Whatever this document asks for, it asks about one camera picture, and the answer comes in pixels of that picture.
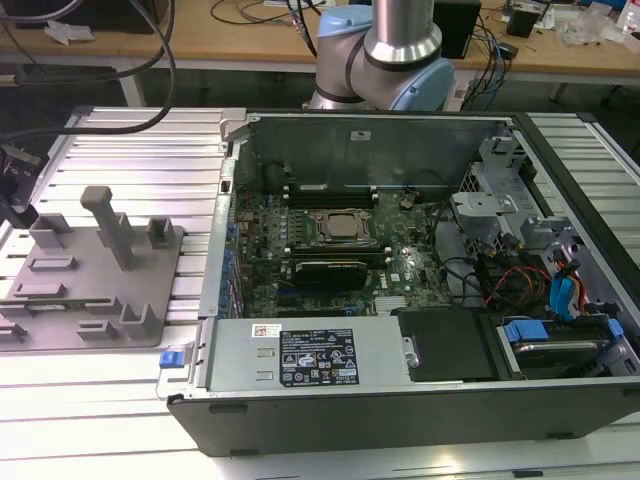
wooden desk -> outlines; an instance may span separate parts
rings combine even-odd
[[[224,18],[242,21],[229,0],[216,13]],[[499,6],[500,0],[486,0],[483,18],[488,9]],[[177,0],[176,26],[171,41],[179,68],[207,70],[260,70],[282,72],[313,72],[315,62],[304,42],[292,27],[279,25],[236,26],[219,22],[209,15],[213,0]],[[285,13],[284,9],[257,6],[256,16]],[[306,14],[307,23],[315,34],[318,18]],[[486,26],[501,41],[520,49],[508,77],[511,80],[640,84],[640,55],[634,55],[622,45],[604,42],[567,48],[554,32],[533,33],[530,38],[507,37],[506,25],[488,18]],[[126,70],[152,56],[160,47],[153,35],[132,35],[96,32],[96,40],[60,45],[42,31],[14,30],[16,37],[38,61],[44,64],[101,65]],[[6,36],[0,38],[0,61],[24,63],[24,57]],[[454,60],[457,82],[475,78],[487,63],[486,49],[474,40],[464,60]],[[166,61],[158,63],[166,67]],[[143,105],[135,78],[122,80],[131,106]]]

power supply label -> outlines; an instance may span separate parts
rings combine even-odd
[[[280,383],[285,387],[358,385],[353,330],[281,331]]]

blue latch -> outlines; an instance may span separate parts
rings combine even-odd
[[[160,355],[160,368],[184,367],[184,352],[168,350]]]
[[[620,322],[618,320],[616,320],[615,318],[610,318],[609,320],[607,320],[607,323],[609,324],[609,330],[611,330],[613,338],[618,339],[624,337],[624,330],[622,329],[622,325],[620,325]]]
[[[544,328],[542,320],[512,320],[508,325],[505,325],[504,331],[509,343],[549,339],[549,334]]]

white plastic bag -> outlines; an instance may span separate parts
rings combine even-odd
[[[622,30],[625,34],[640,32],[640,0],[631,0]]]
[[[575,19],[561,23],[556,28],[556,32],[567,47],[599,42],[603,39],[602,34],[611,20],[607,17],[610,11],[611,7],[593,2]]]
[[[67,25],[66,23],[53,20],[49,20],[48,26],[44,27],[44,33],[67,46],[69,46],[72,40],[78,42],[91,42],[95,40],[89,27]]]

silver metal cylinder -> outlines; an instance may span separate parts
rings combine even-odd
[[[375,60],[408,64],[433,55],[442,32],[433,23],[434,0],[373,0],[373,27],[365,50]]]

